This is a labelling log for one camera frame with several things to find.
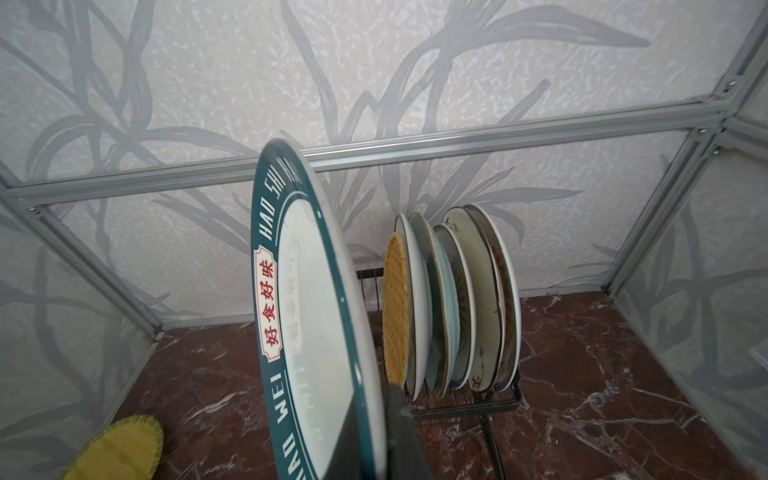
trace textured wall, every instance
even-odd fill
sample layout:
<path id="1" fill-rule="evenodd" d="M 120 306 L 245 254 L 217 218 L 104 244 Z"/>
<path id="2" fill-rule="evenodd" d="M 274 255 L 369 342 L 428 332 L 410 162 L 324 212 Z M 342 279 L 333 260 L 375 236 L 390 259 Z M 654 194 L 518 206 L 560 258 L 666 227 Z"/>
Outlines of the textured wall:
<path id="1" fill-rule="evenodd" d="M 23 181 L 712 91 L 762 0 L 98 0 L 0 5 L 0 147 Z M 523 288 L 597 283 L 680 132 L 326 175 L 358 266 L 403 209 L 498 218 Z M 247 184 L 57 208 L 165 319 L 250 311 Z"/>
<path id="2" fill-rule="evenodd" d="M 150 343 L 3 210 L 0 251 L 0 477 L 55 478 Z"/>
<path id="3" fill-rule="evenodd" d="M 680 100 L 763 4 L 3 2 L 2 160 L 40 180 Z"/>
<path id="4" fill-rule="evenodd" d="M 768 478 L 768 165 L 712 161 L 675 221 L 617 298 L 661 362 Z"/>
<path id="5" fill-rule="evenodd" d="M 595 285 L 683 139 L 668 132 L 345 170 L 323 183 L 358 268 L 382 266 L 396 211 L 422 211 L 434 224 L 453 205 L 478 203 L 495 216 L 520 288 Z M 161 318 L 242 315 L 253 308 L 252 185 L 78 202 L 60 215 Z"/>

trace green-rimmed plate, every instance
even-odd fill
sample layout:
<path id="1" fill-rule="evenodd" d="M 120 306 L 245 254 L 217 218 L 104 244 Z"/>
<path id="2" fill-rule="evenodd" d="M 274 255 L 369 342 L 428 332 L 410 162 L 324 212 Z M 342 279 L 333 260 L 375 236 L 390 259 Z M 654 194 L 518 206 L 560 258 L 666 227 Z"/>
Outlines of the green-rimmed plate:
<path id="1" fill-rule="evenodd" d="M 333 211 L 287 142 L 262 150 L 251 208 L 253 304 L 278 476 L 362 470 L 381 480 L 386 425 L 368 316 Z"/>
<path id="2" fill-rule="evenodd" d="M 442 397 L 451 381 L 451 353 L 458 345 L 458 302 L 448 259 L 426 219 L 420 214 L 409 218 L 419 249 L 424 256 L 432 300 L 432 341 L 427 359 L 426 384 L 435 396 Z"/>

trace marble floor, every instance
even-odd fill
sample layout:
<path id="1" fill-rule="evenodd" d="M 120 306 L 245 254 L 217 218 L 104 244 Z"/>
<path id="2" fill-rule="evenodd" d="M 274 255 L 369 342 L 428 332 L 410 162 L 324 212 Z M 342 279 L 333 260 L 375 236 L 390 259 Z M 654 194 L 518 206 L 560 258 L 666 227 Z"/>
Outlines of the marble floor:
<path id="1" fill-rule="evenodd" d="M 492 417 L 507 478 L 751 478 L 602 293 L 522 307 L 523 403 Z M 160 420 L 156 479 L 276 478 L 257 362 L 252 324 L 165 334 L 116 417 Z M 477 419 L 418 430 L 435 478 L 494 478 Z"/>

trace aluminum frame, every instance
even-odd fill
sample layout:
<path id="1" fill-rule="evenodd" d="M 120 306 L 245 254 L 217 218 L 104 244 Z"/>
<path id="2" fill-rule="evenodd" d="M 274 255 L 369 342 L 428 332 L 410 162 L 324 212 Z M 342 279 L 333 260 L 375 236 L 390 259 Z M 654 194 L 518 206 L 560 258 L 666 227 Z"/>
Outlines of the aluminum frame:
<path id="1" fill-rule="evenodd" d="M 596 140 L 660 131 L 715 127 L 730 101 L 699 98 L 640 108 L 522 121 L 388 140 L 303 149 L 315 171 L 371 167 L 405 161 L 454 157 L 479 152 Z M 22 207 L 123 195 L 149 194 L 253 179 L 258 156 L 128 170 L 102 177 L 49 181 L 13 187 L 3 195 Z"/>
<path id="2" fill-rule="evenodd" d="M 737 148 L 768 162 L 768 128 L 738 118 L 729 118 L 725 130 L 717 135 L 723 148 Z"/>
<path id="3" fill-rule="evenodd" d="M 740 109 L 764 81 L 768 71 L 768 6 L 755 21 L 713 97 L 730 102 L 727 116 L 714 129 L 694 128 L 625 240 L 603 279 L 603 290 L 613 299 L 637 272 L 646 255 L 680 209 L 700 178 L 710 156 L 720 146 L 768 154 L 762 128 L 737 119 Z"/>
<path id="4" fill-rule="evenodd" d="M 4 181 L 0 191 L 5 190 Z M 0 204 L 33 232 L 44 245 L 69 263 L 96 290 L 106 296 L 134 324 L 154 338 L 160 320 L 86 247 L 47 207 L 23 208 L 0 196 Z"/>

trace white plate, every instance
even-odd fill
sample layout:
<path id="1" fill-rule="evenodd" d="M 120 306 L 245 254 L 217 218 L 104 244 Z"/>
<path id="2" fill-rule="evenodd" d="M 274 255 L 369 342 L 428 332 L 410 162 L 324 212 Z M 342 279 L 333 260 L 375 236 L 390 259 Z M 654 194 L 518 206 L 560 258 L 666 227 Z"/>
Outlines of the white plate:
<path id="1" fill-rule="evenodd" d="M 521 342 L 521 315 L 520 315 L 520 296 L 518 295 L 518 281 L 515 278 L 515 271 L 512 269 L 512 261 L 509 259 L 509 252 L 502 239 L 501 234 L 496 228 L 496 224 L 491 217 L 478 205 L 465 205 L 469 214 L 477 220 L 481 232 L 491 247 L 494 261 L 502 275 L 502 288 L 504 290 L 504 311 L 505 311 L 505 338 L 502 349 L 502 360 L 498 367 L 496 377 L 497 391 L 502 391 L 512 383 L 515 373 L 518 371 L 520 362 L 520 342 Z"/>
<path id="2" fill-rule="evenodd" d="M 278 476 L 295 478 L 299 467 L 307 478 L 338 475 L 331 470 L 345 466 L 333 454 L 359 449 L 364 476 L 383 480 L 384 402 L 357 275 L 312 168 L 287 142 L 262 149 L 251 205 L 259 364 Z"/>
<path id="3" fill-rule="evenodd" d="M 419 242 L 419 249 L 426 262 L 432 303 L 432 341 L 429 345 L 425 380 L 432 393 L 440 397 L 445 395 L 450 380 L 450 335 L 447 318 L 451 313 L 447 311 L 445 301 L 447 287 L 445 282 L 448 280 L 450 272 L 443 273 L 440 269 L 438 251 L 442 249 L 442 246 L 437 242 L 427 220 L 416 212 L 409 217 L 408 221 L 411 223 L 413 233 Z"/>
<path id="4" fill-rule="evenodd" d="M 414 329 L 411 340 L 415 353 L 409 354 L 406 388 L 416 400 L 424 384 L 424 375 L 427 370 L 429 342 L 432 338 L 432 303 L 429 299 L 426 265 L 411 224 L 404 214 L 398 215 L 395 219 L 395 232 L 399 233 L 406 241 L 406 254 L 411 269 L 411 292 L 413 295 L 413 321 L 411 324 Z"/>
<path id="5" fill-rule="evenodd" d="M 435 225 L 435 235 L 445 248 L 445 254 L 448 256 L 456 285 L 459 341 L 451 376 L 451 388 L 460 389 L 469 379 L 472 360 L 475 357 L 475 342 L 477 341 L 475 294 L 472 290 L 472 278 L 469 276 L 469 267 L 464 251 L 453 230 L 442 224 Z"/>
<path id="6" fill-rule="evenodd" d="M 464 251 L 475 294 L 477 343 L 469 374 L 469 388 L 484 392 L 493 387 L 501 348 L 504 345 L 501 281 L 493 256 L 476 222 L 462 207 L 445 213 L 443 222 L 453 230 Z"/>

